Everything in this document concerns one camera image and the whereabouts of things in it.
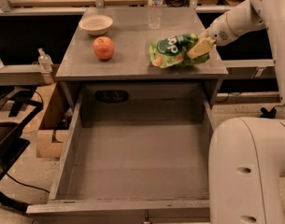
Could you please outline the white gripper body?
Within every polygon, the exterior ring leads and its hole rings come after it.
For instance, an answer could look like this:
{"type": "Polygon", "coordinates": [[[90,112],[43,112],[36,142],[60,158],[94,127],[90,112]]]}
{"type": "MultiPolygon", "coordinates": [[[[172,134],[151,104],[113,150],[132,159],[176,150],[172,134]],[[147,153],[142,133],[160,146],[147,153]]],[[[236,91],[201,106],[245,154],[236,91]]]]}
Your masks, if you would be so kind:
{"type": "Polygon", "coordinates": [[[235,38],[234,34],[230,31],[226,13],[214,20],[208,27],[207,32],[217,46],[226,46],[235,38]]]}

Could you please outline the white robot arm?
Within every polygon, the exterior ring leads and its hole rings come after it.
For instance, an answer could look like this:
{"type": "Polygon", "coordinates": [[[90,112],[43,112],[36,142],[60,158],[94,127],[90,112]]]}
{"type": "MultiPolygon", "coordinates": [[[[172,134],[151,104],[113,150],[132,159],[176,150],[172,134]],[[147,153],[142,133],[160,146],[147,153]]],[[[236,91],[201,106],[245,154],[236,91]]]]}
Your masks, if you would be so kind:
{"type": "Polygon", "coordinates": [[[196,58],[265,29],[278,84],[280,115],[263,108],[215,129],[209,147],[210,224],[285,224],[279,180],[285,176],[285,0],[245,0],[199,35],[196,58]]]}

